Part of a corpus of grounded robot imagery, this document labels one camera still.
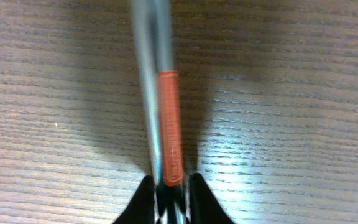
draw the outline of red-orange strip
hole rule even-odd
[[[167,186],[176,186],[183,181],[180,107],[176,71],[160,72],[158,82],[164,183]]]

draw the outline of wooden table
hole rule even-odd
[[[358,223],[358,0],[174,1],[187,174],[236,223]],[[111,223],[150,174],[125,0],[0,0],[0,223]]]

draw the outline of wood grain surface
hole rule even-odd
[[[150,174],[125,0],[0,0],[0,223],[111,223]],[[186,173],[236,223],[358,223],[358,0],[174,1]]]

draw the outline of orange stripe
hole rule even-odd
[[[183,181],[178,76],[176,71],[160,72],[158,80],[164,183],[176,186]]]

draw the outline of orange label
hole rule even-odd
[[[178,75],[175,71],[160,72],[158,80],[164,183],[176,186],[183,180]]]

